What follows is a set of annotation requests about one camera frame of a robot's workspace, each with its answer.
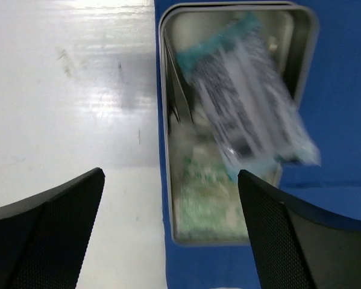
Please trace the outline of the blue surgical cloth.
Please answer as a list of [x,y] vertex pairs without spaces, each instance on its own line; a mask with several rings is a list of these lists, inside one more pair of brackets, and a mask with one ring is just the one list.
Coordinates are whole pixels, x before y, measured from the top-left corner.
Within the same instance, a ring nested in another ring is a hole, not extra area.
[[[300,113],[321,151],[318,167],[286,166],[280,188],[361,220],[361,1],[303,1],[321,26]],[[258,288],[249,246],[183,247],[170,233],[162,187],[168,288]]]

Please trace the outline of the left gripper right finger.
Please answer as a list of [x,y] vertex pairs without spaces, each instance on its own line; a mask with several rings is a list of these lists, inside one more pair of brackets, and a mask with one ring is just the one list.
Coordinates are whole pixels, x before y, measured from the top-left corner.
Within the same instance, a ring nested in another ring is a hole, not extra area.
[[262,288],[361,288],[361,220],[241,170],[242,211]]

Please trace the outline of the white teal gauze packet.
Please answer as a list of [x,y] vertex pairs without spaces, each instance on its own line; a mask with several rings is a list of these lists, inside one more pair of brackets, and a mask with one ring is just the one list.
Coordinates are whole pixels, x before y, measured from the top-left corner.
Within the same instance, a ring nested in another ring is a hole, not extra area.
[[320,154],[250,11],[176,54],[211,123],[228,176],[259,177],[279,163],[319,164]]

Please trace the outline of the metal instrument tray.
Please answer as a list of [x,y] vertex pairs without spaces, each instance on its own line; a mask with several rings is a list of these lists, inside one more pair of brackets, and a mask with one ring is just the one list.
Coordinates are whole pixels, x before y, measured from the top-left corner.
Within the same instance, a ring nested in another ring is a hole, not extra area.
[[[159,56],[160,84],[163,96],[164,144],[166,160],[166,185],[168,187],[171,233],[175,242],[182,245],[214,245],[225,243],[184,243],[174,236],[174,214],[171,193],[170,157],[174,152],[183,151],[191,145],[215,144],[211,123],[209,122],[196,90],[195,105],[191,122],[178,122],[171,108],[172,85],[169,74],[169,64],[165,48],[163,32],[166,30],[176,54],[200,40],[222,29],[226,24],[242,17],[247,11],[253,12],[262,25],[261,35],[266,43],[266,49],[275,63],[292,100],[297,108],[300,105],[310,68],[313,51],[318,35],[318,22],[314,13],[307,7],[287,1],[255,1],[255,2],[220,2],[177,4],[172,6],[161,17],[159,22]],[[277,166],[259,177],[271,185],[280,182],[282,167]]]

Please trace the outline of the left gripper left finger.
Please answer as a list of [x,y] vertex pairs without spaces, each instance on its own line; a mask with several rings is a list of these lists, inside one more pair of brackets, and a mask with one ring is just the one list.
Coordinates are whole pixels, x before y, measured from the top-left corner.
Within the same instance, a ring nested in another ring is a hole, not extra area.
[[92,169],[0,207],[0,288],[75,288],[104,189]]

